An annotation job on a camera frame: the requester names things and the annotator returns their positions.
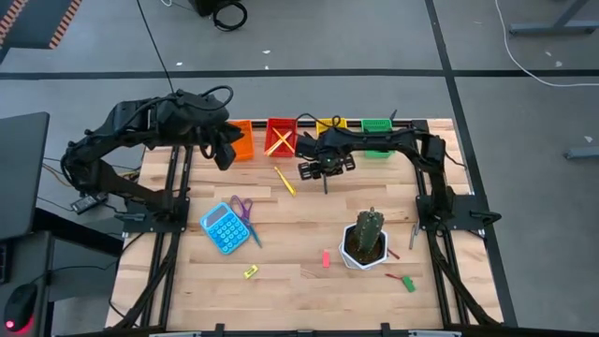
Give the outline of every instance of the white pot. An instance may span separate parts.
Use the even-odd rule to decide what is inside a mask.
[[[341,253],[341,257],[343,259],[343,262],[345,263],[345,267],[347,267],[349,269],[369,271],[372,267],[376,266],[379,263],[383,263],[387,260],[387,245],[388,245],[387,233],[384,230],[381,230],[381,233],[383,234],[383,236],[385,236],[385,239],[383,242],[383,244],[384,244],[383,257],[377,259],[373,263],[370,263],[367,265],[362,265],[359,262],[355,261],[355,259],[353,257],[351,257],[349,254],[347,254],[347,252],[345,252],[345,235],[347,234],[349,228],[355,227],[355,226],[356,226],[356,224],[349,225],[343,229],[343,238],[341,240],[341,244],[339,245],[339,253]]]

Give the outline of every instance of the calculator screen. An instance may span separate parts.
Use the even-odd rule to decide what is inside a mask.
[[[218,221],[218,219],[225,216],[226,211],[227,209],[225,207],[219,207],[218,209],[216,209],[216,211],[208,215],[208,217],[206,218],[206,227],[214,225]]]

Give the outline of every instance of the floor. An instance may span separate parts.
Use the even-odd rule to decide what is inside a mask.
[[[184,0],[174,1],[189,6]],[[566,3],[500,0],[506,22],[549,22]],[[246,0],[250,18],[242,30],[229,34],[184,8],[164,7],[158,0],[141,4],[168,70],[177,74],[174,86],[200,92],[215,84],[231,85],[236,93],[229,105],[233,118],[306,111],[323,117],[339,113],[372,118],[387,117],[395,109],[398,118],[455,117],[445,79],[426,72],[267,75],[279,69],[439,71],[423,1],[378,0],[373,5],[366,0]],[[434,6],[453,69],[516,69],[505,53],[493,1],[436,0]],[[221,20],[234,15],[224,13]],[[599,1],[590,2],[578,18],[599,20]],[[599,32],[516,37],[509,45],[528,68],[599,68]],[[57,50],[8,52],[0,65],[0,116],[48,111],[46,156],[56,158],[67,141],[82,137],[83,129],[98,127],[117,102],[164,95],[167,81],[152,75],[160,70],[134,0],[85,0]],[[221,78],[200,70],[214,70]],[[230,73],[222,70],[262,72],[258,77],[251,77],[256,74],[252,72],[225,77]],[[9,80],[9,73],[22,72],[38,80]],[[126,73],[114,79],[115,72]],[[546,80],[599,82],[593,77]],[[504,216],[496,228],[518,323],[599,331],[599,272],[594,260],[599,255],[594,200],[599,181],[593,174],[599,162],[562,157],[569,147],[599,141],[597,89],[551,88],[525,77],[458,77],[456,83],[489,205]],[[135,167],[141,151],[119,150],[107,160]],[[42,173],[39,195],[64,206],[78,198],[47,172]],[[111,202],[118,205],[116,199]],[[105,219],[87,226],[120,230],[107,210],[77,217],[43,201],[39,206],[82,224]],[[58,250],[55,265],[110,263],[74,246],[65,244]],[[77,286],[90,287],[90,297],[59,301],[53,333],[101,329],[113,274],[99,271],[89,283],[89,272],[70,273]],[[61,291],[56,298],[69,297],[69,289]]]

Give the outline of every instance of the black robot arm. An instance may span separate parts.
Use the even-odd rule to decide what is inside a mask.
[[[225,103],[211,95],[219,89],[231,93]],[[242,137],[238,127],[226,122],[225,105],[231,97],[230,88],[221,86],[201,95],[179,90],[164,97],[121,102],[97,130],[85,130],[83,139],[68,143],[61,159],[63,173],[82,193],[111,193],[143,203],[152,212],[173,212],[171,191],[153,191],[130,182],[101,158],[116,148],[139,144],[149,149],[198,145],[219,169],[228,169],[235,159],[231,143]]]
[[[421,141],[420,150],[416,147],[416,140]],[[342,174],[343,166],[348,170],[354,169],[356,164],[351,153],[366,150],[399,151],[404,154],[415,167],[427,172],[431,178],[430,214],[442,219],[453,216],[455,194],[451,186],[447,186],[444,165],[446,142],[418,129],[361,133],[332,127],[320,134],[318,139],[309,135],[298,136],[296,156],[308,160],[299,164],[301,179],[326,179]]]

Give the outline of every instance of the white cable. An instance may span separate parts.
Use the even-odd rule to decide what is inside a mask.
[[[532,77],[533,79],[535,79],[545,85],[552,86],[552,87],[568,88],[568,87],[577,87],[577,86],[599,86],[599,83],[572,83],[572,84],[551,83],[551,82],[543,81],[543,80],[537,78],[533,73],[524,69],[524,67],[521,66],[520,63],[518,63],[518,61],[516,61],[516,59],[514,58],[514,55],[512,55],[512,52],[509,50],[509,47],[507,46],[507,28],[505,27],[504,15],[502,14],[502,11],[499,8],[499,0],[495,0],[495,7],[497,8],[497,13],[499,14],[499,20],[502,22],[502,29],[504,30],[505,50],[507,51],[509,58],[512,59],[512,62],[514,62],[514,64],[516,66],[518,66],[518,68],[520,68],[520,70],[524,71],[528,76]]]

